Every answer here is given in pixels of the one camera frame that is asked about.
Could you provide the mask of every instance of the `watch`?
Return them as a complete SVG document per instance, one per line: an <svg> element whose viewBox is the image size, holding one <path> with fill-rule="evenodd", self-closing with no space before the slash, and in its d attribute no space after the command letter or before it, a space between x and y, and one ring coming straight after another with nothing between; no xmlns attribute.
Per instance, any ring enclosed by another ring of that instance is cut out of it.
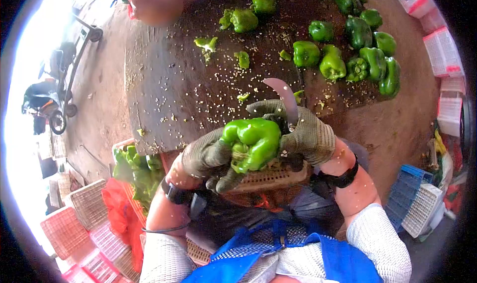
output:
<svg viewBox="0 0 477 283"><path fill-rule="evenodd" d="M340 176L323 174L322 179L340 189L349 186L355 180L356 173L358 172L359 163L358 157L356 155L355 159L355 165L353 168L346 170L345 173L341 174Z"/></svg>
<svg viewBox="0 0 477 283"><path fill-rule="evenodd" d="M179 189L173 183L167 183L165 177L161 181L161 187L165 193L165 197L174 204L188 203L192 199L192 190Z"/></svg>

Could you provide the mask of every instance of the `blue mesh apron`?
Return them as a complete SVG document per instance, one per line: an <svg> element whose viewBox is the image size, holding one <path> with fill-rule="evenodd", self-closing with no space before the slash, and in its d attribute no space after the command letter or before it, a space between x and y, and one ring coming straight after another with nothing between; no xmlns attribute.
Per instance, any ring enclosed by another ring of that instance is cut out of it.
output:
<svg viewBox="0 0 477 283"><path fill-rule="evenodd" d="M373 262L359 249L329 236L320 235L316 225L308 228L273 220L252 230L242 229L197 268L183 283L236 283L264 253L320 242L327 280L340 283L380 283Z"/></svg>

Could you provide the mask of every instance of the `plastic bag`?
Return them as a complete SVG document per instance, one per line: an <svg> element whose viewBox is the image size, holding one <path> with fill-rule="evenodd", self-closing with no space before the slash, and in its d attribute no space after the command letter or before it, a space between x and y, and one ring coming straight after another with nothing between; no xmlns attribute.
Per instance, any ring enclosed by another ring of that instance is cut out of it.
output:
<svg viewBox="0 0 477 283"><path fill-rule="evenodd" d="M131 245L133 268L140 273L144 256L139 237L142 233L142 225L124 192L123 185L128 185L128 183L113 178L108 179L101 194L108 209L111 231L120 237L123 243Z"/></svg>

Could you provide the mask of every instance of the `wooden table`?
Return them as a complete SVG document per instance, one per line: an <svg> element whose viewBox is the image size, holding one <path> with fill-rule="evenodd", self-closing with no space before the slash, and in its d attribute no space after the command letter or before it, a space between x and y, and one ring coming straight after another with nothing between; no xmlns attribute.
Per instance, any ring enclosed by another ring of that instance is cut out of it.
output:
<svg viewBox="0 0 477 283"><path fill-rule="evenodd" d="M333 44L348 61L356 56L349 49L343 29L346 17L332 0L278 0L278 11L249 33L219 31L225 8L248 7L251 0L199 0L179 21L167 28L154 28L134 21L125 51L124 85L131 128L141 155L181 149L200 136L234 119L247 118L246 105L278 95L261 81L284 80L293 91L305 90L302 105L318 117L372 104L377 88L364 81L325 80L318 67L298 69L293 61L281 60L279 52L293 53L294 41L309 40L312 20L331 21ZM217 36L217 51L205 64L197 37ZM250 69L238 69L233 53L246 51ZM239 94L250 94L240 103ZM143 137L137 132L144 129Z"/></svg>

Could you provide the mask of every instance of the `white mesh shirt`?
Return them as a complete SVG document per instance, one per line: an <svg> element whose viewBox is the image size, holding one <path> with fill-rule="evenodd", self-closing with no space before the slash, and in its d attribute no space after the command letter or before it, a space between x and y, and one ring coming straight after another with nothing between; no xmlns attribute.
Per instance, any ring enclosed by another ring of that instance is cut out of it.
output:
<svg viewBox="0 0 477 283"><path fill-rule="evenodd" d="M374 263L384 282L409 282L412 271L409 253L379 204L363 209L346 235L348 242ZM178 283L194 268L187 251L174 238L147 234L141 283ZM319 243L286 248L260 257L240 283L268 283L275 274L288 275L301 283L335 282L326 280Z"/></svg>

